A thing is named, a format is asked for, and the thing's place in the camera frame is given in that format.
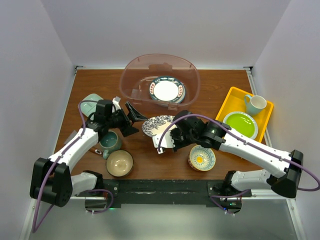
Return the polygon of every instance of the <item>mug handle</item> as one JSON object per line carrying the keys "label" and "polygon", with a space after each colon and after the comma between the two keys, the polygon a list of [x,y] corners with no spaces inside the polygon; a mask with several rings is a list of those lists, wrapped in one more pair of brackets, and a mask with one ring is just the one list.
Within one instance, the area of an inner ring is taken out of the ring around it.
{"label": "mug handle", "polygon": [[110,153],[111,153],[111,152],[110,152],[109,150],[104,150],[102,157],[103,157],[105,160],[107,160],[107,158],[109,157]]}
{"label": "mug handle", "polygon": [[251,98],[252,98],[252,96],[250,96],[249,94],[244,95],[244,103],[245,103],[245,105],[247,105],[250,102]]}

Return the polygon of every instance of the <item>beige bowl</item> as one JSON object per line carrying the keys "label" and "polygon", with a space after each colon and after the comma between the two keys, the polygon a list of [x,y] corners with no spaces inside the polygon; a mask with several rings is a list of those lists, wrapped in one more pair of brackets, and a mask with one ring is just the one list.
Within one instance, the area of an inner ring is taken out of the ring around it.
{"label": "beige bowl", "polygon": [[114,177],[128,175],[134,166],[134,159],[125,150],[112,152],[106,160],[106,170]]}

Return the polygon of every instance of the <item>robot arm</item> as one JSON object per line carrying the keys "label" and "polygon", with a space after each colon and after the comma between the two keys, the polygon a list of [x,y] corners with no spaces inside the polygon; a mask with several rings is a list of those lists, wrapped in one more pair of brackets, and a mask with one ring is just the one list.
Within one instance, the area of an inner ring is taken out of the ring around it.
{"label": "robot arm", "polygon": [[30,187],[32,198],[38,198],[44,177],[58,158],[60,159],[45,184],[42,201],[63,207],[71,196],[86,190],[104,188],[102,174],[85,171],[71,176],[71,171],[82,156],[108,133],[109,129],[119,128],[124,137],[139,131],[132,126],[133,123],[147,118],[135,110],[129,102],[125,104],[129,111],[126,115],[119,101],[119,97],[115,97],[112,101],[98,101],[93,120],[88,118],[85,123],[84,133],[82,126],[76,136],[61,150],[47,159],[39,158],[34,163]]}
{"label": "robot arm", "polygon": [[[181,111],[173,120],[190,114],[192,113]],[[303,154],[300,151],[286,152],[274,149],[243,136],[227,124],[221,124],[230,133],[212,122],[204,123],[195,116],[186,117],[176,123],[177,128],[165,134],[158,153],[163,153],[163,148],[173,148],[173,151],[176,152],[178,149],[190,144],[198,144],[204,148],[213,148],[231,153],[262,167],[263,170],[249,172],[229,171],[221,187],[222,192],[226,192],[228,189],[232,193],[247,189],[272,189],[283,197],[296,197],[301,170],[283,161],[283,159],[302,165]],[[152,138],[155,148],[159,146],[160,137],[161,134],[158,134]],[[260,150],[252,147],[250,143],[258,146]],[[281,159],[266,152],[275,153]]]}

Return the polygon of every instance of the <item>brown wooden tabletop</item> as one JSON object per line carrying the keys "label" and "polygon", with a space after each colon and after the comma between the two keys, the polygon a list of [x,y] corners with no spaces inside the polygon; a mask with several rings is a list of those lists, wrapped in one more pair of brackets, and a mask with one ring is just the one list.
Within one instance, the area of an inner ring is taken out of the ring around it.
{"label": "brown wooden tabletop", "polygon": [[[56,151],[64,146],[70,134],[81,127],[81,118],[78,112],[78,103],[87,95],[96,93],[104,99],[112,100],[115,96],[122,97],[119,91],[119,79],[123,70],[78,70],[72,87],[71,95],[65,111],[62,127],[58,137]],[[199,70],[201,77],[200,94],[190,111],[215,119],[225,97],[234,86],[247,92],[252,92],[245,70]],[[124,107],[126,100],[122,99],[120,105]],[[142,112],[146,117],[154,113]],[[141,131],[142,122],[134,127],[140,129],[139,133],[123,137],[118,129],[115,132],[122,139],[122,148],[131,153],[134,167],[124,179],[224,179],[230,170],[253,171],[258,166],[229,153],[214,150],[216,163],[212,170],[200,172],[193,170],[188,164],[188,154],[193,145],[173,152],[167,149],[165,153],[158,154],[153,146],[152,139]],[[91,170],[103,174],[105,179],[113,179],[106,169],[106,160],[92,152],[87,152],[76,164],[72,175]]]}

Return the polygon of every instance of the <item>stacked plates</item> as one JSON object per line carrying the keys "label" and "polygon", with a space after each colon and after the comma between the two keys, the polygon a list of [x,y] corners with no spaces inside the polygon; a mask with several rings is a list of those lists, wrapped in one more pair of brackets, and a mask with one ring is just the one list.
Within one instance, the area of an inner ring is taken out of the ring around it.
{"label": "stacked plates", "polygon": [[186,96],[186,89],[175,77],[160,76],[150,83],[149,93],[153,100],[179,104]]}

